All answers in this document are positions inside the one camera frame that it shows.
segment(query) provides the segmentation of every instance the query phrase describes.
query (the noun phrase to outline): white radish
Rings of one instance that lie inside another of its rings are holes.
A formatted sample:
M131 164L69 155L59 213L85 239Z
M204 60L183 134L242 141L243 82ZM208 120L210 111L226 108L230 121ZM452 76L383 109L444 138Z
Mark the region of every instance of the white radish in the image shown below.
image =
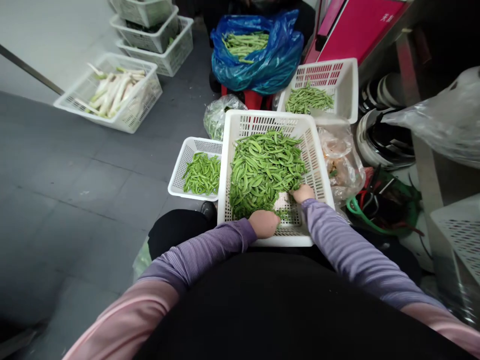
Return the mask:
M136 81L140 81L140 80L145 79L145 76L139 75L139 74L133 74L131 77Z
M100 116L106 116L107 113L110 111L110 107L112 106L112 102L114 101L115 94L117 93L117 89L120 85L121 79L120 76L117 76L113 83L108 88L106 92L105 100L100 107Z
M134 83L129 82L128 85L125 88L125 92L123 93L123 96L121 97L122 101L129 97L130 91L132 90L133 87L134 87Z
M102 106L106 97L107 97L107 92L105 92L102 96L100 96L95 102L90 102L89 105L94 109L98 109L99 107Z
M93 66L91 63L87 62L86 63L89 67L91 67L91 69L93 70L93 72L95 74L97 74L99 77L103 77L105 75L105 73L103 71L100 71L98 70L95 66Z
M123 96L123 99L120 102L120 105L118 106L118 109L122 107L123 104L125 104L129 98L132 97L132 95L135 93L137 88L139 87L140 82L137 82L135 85L133 85L130 89L128 89L128 93L125 91L125 94Z
M100 115L100 112L97 111L96 109L94 109L93 107L91 107L90 105L87 105L86 103L84 103L82 100L80 100L79 98L75 98L74 99L77 103L79 103L80 105L82 105L85 109L88 109L90 110L92 113L94 114L97 114L97 115Z
M100 80L100 84L98 85L98 88L96 89L95 95L97 95L98 93L105 90L114 78L115 78L115 74L114 73L109 73L108 76L106 77L106 79Z
M131 73L145 76L145 70L129 70L123 67L117 67L116 69L121 73Z
M107 89L103 89L100 92L97 92L91 99L90 102L94 103L96 102L99 98L101 98L105 93L107 92Z
M120 82L120 85L118 86L118 89L116 91L115 99L113 100L113 104L111 105L110 111L108 112L108 117L112 118L115 116L117 113L117 107L120 105L120 101L122 100L122 97L124 96L125 89L127 87L127 84L132 80L130 74L125 74L123 75L123 79Z

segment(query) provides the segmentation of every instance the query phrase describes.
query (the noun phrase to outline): plastic crate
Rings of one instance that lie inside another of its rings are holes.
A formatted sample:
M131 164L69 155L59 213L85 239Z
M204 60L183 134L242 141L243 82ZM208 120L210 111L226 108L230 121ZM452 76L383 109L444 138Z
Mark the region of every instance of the plastic crate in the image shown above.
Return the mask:
M179 196L181 198L214 202L218 200L218 195L197 195L191 191L184 191L185 179L182 179L182 177L185 175L185 171L187 171L187 163L191 163L194 158L194 154L199 152L207 153L209 158L217 155L218 158L221 159L222 142L201 137L187 137L183 141L180 153L176 158L175 168L173 169L170 183L168 184L168 192L173 196Z
M121 19L118 14L110 19L110 25L120 32L131 47L163 54L169 46L170 38L175 38L179 33L178 12L179 8L174 6L173 13L155 33L128 28L125 20Z
M335 113L347 119L350 124L357 122L359 70L356 58L300 65L290 84L281 92L277 111L285 111L285 104L289 100L292 89L304 88L309 81L310 86L325 90L333 97L333 109L326 112Z
M194 41L192 38L192 24L194 23L194 20L188 17L179 16L178 22L181 33L163 54L127 46L124 39L118 40L116 45L132 58L142 59L157 64L157 74L173 77L194 48Z
M89 72L53 103L53 106L80 115L96 124L133 134L162 94L162 87L156 74L157 65L128 56L107 53L95 63L95 66L105 73L117 73L117 67L145 70L145 79L142 80L143 85L131 95L131 100L112 118L87 113L85 107L75 101L79 99L88 104L95 95L99 80L90 68Z
M265 134L272 128L283 129L285 135L303 139L303 142L298 145L302 150L301 158L306 168L303 182L311 186L318 201L335 208L320 138L314 119L310 115L261 110L229 110L226 112L223 130L218 224L234 220L229 194L232 174L230 163L235 155L235 141L254 134ZM310 247L313 245L300 204L293 199L290 200L287 193L280 193L275 209L291 209L290 220L282 220L274 236L260 239L254 243L254 246Z
M151 28L172 15L172 0L110 0L120 18Z
M480 286L480 194L432 211L430 216Z

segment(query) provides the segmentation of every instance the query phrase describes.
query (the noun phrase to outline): purple sleeve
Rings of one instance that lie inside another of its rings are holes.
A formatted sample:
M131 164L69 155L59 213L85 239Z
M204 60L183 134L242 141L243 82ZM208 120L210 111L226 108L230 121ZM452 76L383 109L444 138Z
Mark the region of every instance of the purple sleeve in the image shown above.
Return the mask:
M246 218L224 222L157 257L138 281L162 280L182 295L205 271L231 254L244 253L256 240Z
M330 206L315 199L305 200L301 206L313 242L340 276L398 310L413 303L446 310Z

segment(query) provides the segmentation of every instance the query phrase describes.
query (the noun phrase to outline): white wall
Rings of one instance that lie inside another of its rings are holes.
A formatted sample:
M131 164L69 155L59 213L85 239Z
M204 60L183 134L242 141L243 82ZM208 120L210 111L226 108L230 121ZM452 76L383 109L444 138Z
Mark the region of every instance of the white wall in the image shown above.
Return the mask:
M108 0L2 0L0 44L66 90L87 71L86 62L122 53L109 24L114 13ZM42 90L31 89L48 99Z
M0 91L47 104L59 96L2 55L0 69Z
M303 0L304 3L307 3L310 5L312 8L315 9L315 6L317 5L317 0Z

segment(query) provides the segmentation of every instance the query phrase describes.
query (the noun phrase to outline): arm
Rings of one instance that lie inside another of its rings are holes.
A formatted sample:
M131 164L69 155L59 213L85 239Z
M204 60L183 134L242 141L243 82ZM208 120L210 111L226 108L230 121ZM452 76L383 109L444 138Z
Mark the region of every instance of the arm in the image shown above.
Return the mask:
M257 238L269 238L279 222L273 212L260 210L249 220L225 222L172 247L100 314L63 359L131 359L205 271L231 254L245 252Z
M340 276L399 310L412 303L446 310L330 206L313 198L303 201L301 206L313 242Z
M340 276L480 359L480 333L460 322L439 301L420 290L335 210L315 200L309 186L302 185L293 195L301 203L313 242Z

